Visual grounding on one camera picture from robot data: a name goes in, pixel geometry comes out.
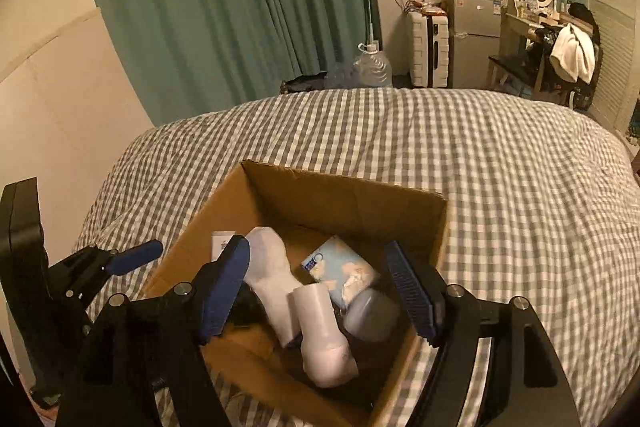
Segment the gingham blanket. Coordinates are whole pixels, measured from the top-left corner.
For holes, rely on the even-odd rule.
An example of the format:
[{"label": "gingham blanket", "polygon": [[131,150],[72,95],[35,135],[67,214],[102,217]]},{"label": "gingham blanket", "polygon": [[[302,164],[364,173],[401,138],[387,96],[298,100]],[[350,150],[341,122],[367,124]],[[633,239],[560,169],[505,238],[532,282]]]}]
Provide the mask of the gingham blanket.
[{"label": "gingham blanket", "polygon": [[[436,190],[450,202],[442,275],[477,298],[524,295],[535,306],[595,426],[640,362],[640,187],[625,149],[566,108],[471,90],[331,90],[283,95],[152,129],[108,176],[77,248],[166,249],[244,158]],[[153,267],[112,278],[140,297]],[[424,343],[389,426],[405,424],[434,351]],[[481,343],[460,425],[481,400]],[[223,404],[237,389],[216,380]],[[158,397],[165,424],[170,399]],[[250,397],[232,399],[241,425],[285,425]]]}]

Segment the blue tissue package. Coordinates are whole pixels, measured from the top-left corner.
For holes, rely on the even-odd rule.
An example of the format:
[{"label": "blue tissue package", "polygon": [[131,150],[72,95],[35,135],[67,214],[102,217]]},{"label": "blue tissue package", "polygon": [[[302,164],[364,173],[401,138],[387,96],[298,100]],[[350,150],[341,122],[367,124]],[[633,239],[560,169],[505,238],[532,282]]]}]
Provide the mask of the blue tissue package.
[{"label": "blue tissue package", "polygon": [[327,287],[331,300],[342,310],[378,278],[373,267],[337,235],[322,243],[302,267]]}]

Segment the cardboard box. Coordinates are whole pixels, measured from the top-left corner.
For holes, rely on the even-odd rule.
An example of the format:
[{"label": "cardboard box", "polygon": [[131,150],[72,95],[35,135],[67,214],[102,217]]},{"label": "cardboard box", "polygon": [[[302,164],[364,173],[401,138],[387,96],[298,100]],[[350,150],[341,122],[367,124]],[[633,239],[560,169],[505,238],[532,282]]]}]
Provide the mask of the cardboard box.
[{"label": "cardboard box", "polygon": [[[384,244],[398,240],[418,265],[437,265],[446,224],[447,203],[433,192],[245,160],[190,222],[145,293],[159,296],[190,281],[210,260],[212,232],[244,235],[269,226],[283,239],[292,272],[302,283],[313,281],[300,262],[337,234],[380,273],[375,287],[398,301]],[[226,380],[312,425],[377,426],[393,407],[421,340],[404,313],[384,343],[347,337],[360,376],[334,389],[315,388],[302,371],[300,350],[282,349],[269,325],[228,326],[202,353]]]}]

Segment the silver screw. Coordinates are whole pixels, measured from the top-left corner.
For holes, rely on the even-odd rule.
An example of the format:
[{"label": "silver screw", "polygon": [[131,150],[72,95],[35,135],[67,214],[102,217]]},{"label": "silver screw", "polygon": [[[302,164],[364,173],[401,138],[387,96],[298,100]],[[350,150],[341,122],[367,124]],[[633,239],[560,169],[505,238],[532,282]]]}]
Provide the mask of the silver screw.
[{"label": "silver screw", "polygon": [[524,297],[516,297],[513,299],[513,305],[519,310],[526,310],[529,307],[529,301]]},{"label": "silver screw", "polygon": [[177,283],[177,285],[175,285],[174,293],[176,295],[188,295],[189,293],[191,293],[192,289],[193,289],[193,286],[191,286],[191,283],[180,282],[180,283]]},{"label": "silver screw", "polygon": [[447,295],[450,297],[462,297],[465,289],[460,284],[450,284],[447,286]]},{"label": "silver screw", "polygon": [[114,308],[124,304],[124,295],[122,293],[116,293],[109,298],[109,304]]}]

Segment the large water bottle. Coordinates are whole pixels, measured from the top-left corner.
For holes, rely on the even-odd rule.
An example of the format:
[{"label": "large water bottle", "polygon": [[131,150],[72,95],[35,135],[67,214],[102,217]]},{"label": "large water bottle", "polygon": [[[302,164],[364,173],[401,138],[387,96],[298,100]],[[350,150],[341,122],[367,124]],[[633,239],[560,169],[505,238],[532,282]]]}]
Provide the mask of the large water bottle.
[{"label": "large water bottle", "polygon": [[390,87],[391,62],[385,52],[378,49],[378,44],[360,44],[358,49],[362,55],[353,61],[353,67],[362,87]]}]

